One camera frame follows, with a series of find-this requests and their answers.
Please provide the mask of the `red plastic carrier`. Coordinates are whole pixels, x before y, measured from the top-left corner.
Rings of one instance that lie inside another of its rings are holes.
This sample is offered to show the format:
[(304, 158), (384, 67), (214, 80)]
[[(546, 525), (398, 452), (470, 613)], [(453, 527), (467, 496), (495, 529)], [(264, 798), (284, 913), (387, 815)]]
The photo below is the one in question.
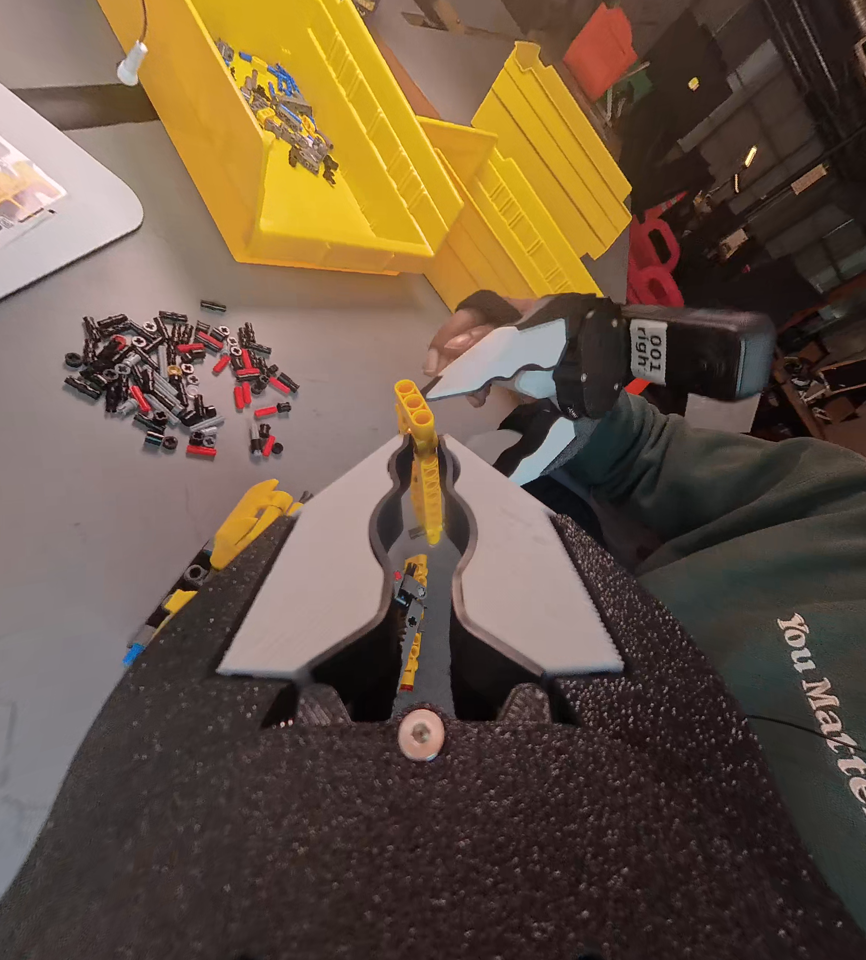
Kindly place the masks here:
[(628, 304), (682, 308), (683, 294), (664, 266), (640, 267), (631, 262), (628, 271)]
[(633, 219), (630, 228), (630, 257), (637, 267), (661, 267), (673, 272), (679, 264), (680, 247), (671, 226), (662, 218)]

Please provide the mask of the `white flat board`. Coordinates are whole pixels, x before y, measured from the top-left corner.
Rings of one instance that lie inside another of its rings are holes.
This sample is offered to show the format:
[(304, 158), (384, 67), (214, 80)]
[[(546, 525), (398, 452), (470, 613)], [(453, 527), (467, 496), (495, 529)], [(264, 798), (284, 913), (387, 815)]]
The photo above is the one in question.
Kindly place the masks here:
[(0, 300), (141, 225), (133, 191), (1, 83), (0, 137), (67, 192), (54, 214), (0, 247)]

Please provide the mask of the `orange plastic item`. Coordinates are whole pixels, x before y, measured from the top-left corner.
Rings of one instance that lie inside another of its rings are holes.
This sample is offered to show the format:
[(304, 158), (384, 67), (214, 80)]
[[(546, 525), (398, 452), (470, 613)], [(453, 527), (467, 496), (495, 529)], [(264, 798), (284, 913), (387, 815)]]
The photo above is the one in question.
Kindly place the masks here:
[(601, 4), (568, 47), (563, 62), (590, 102), (600, 100), (636, 63), (631, 22)]

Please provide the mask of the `yellow lego panel assembly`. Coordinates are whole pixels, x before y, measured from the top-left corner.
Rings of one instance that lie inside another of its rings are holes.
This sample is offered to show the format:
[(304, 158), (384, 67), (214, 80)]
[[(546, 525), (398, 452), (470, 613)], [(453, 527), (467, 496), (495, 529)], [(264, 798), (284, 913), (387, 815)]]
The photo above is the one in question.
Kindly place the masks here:
[(393, 390), (399, 433), (410, 438), (413, 450), (410, 491), (415, 517), (428, 545), (437, 546), (443, 533), (443, 501), (435, 417), (414, 381), (399, 380)]

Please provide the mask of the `black wired earphone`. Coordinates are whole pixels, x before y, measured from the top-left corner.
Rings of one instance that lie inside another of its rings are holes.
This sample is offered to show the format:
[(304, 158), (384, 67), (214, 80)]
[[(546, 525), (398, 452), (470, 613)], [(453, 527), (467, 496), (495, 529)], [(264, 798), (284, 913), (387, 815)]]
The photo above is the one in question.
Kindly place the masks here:
[(790, 730), (795, 730), (800, 733), (810, 735), (811, 737), (823, 739), (823, 741), (834, 750), (849, 748), (856, 750), (861, 754), (866, 753), (866, 747), (849, 740), (845, 733), (838, 735), (825, 734), (820, 732), (818, 729), (810, 728), (809, 726), (802, 726), (794, 722), (758, 714), (748, 714), (747, 719), (750, 721), (769, 723), (775, 726), (785, 727)]

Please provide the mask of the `pile of small lego pins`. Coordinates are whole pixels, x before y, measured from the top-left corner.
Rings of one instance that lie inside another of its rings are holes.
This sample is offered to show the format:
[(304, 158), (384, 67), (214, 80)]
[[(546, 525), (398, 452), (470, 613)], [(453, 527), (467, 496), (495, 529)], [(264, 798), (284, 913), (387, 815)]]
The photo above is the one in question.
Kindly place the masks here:
[(275, 426), (291, 414), (299, 385), (272, 362), (251, 322), (232, 329), (159, 310), (144, 321), (119, 313), (80, 325), (81, 346), (63, 356), (64, 389), (100, 404), (109, 419), (132, 422), (146, 449), (214, 460), (226, 417), (204, 387), (228, 377), (232, 409), (246, 417), (248, 457), (282, 455)]

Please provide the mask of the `yellow lego vehicle model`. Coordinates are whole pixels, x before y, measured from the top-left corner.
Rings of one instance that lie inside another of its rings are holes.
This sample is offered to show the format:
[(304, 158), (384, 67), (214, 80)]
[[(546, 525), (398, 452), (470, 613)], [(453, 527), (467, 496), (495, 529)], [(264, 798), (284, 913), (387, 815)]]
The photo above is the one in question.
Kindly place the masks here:
[[(127, 668), (138, 659), (152, 639), (189, 603), (212, 574), (223, 570), (273, 522), (295, 515), (310, 498), (308, 492), (300, 498), (293, 498), (279, 488), (275, 479), (251, 487), (127, 643), (123, 666)], [(416, 554), (406, 558), (403, 569), (396, 571), (393, 577), (395, 631), (404, 655), (398, 686), (400, 693), (411, 693), (415, 689), (428, 574), (428, 556)]]

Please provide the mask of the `heap of mixed lego parts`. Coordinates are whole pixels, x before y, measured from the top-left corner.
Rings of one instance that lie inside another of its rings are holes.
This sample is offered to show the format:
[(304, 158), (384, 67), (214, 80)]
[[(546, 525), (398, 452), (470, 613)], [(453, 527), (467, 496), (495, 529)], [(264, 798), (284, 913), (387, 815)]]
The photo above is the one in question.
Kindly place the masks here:
[(287, 145), (290, 166), (335, 186), (340, 165), (333, 156), (334, 143), (316, 121), (294, 76), (282, 64), (268, 63), (222, 38), (215, 46), (259, 129)]

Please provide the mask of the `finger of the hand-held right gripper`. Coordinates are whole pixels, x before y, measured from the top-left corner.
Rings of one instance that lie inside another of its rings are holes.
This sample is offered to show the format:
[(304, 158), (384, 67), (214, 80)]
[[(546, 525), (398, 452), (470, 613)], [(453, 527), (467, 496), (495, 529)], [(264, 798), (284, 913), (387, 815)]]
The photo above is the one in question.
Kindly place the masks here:
[(519, 439), (493, 463), (500, 474), (518, 486), (552, 474), (574, 459), (588, 444), (598, 418), (572, 419), (559, 409), (514, 409), (499, 429)]
[(506, 325), (453, 360), (425, 388), (428, 402), (469, 396), (495, 382), (534, 400), (557, 394), (554, 371), (568, 345), (568, 320), (553, 318), (532, 326)]

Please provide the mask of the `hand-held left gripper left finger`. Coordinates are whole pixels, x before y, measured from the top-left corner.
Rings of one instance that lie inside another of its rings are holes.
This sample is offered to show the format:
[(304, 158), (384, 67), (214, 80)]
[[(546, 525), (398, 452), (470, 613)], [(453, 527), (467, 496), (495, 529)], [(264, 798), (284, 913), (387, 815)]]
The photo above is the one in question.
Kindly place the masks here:
[(404, 493), (405, 441), (393, 438), (303, 506), (218, 673), (327, 685), (352, 719), (389, 719), (401, 666), (390, 554)]

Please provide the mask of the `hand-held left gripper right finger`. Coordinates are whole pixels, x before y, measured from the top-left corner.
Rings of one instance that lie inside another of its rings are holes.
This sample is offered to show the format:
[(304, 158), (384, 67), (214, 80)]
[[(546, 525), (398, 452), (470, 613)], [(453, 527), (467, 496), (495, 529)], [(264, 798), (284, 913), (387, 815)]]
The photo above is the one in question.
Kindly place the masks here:
[(458, 553), (450, 579), (455, 715), (496, 719), (511, 691), (550, 694), (572, 680), (613, 679), (625, 664), (556, 515), (451, 436), (440, 441), (443, 533)]

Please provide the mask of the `person's right forearm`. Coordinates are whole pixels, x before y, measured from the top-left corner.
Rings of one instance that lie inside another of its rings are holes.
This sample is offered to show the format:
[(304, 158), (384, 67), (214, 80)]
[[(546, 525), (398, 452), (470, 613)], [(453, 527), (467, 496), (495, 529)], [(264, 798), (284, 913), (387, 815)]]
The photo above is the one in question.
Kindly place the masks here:
[(647, 570), (866, 595), (866, 459), (846, 448), (698, 428), (624, 394), (565, 469), (661, 539)]

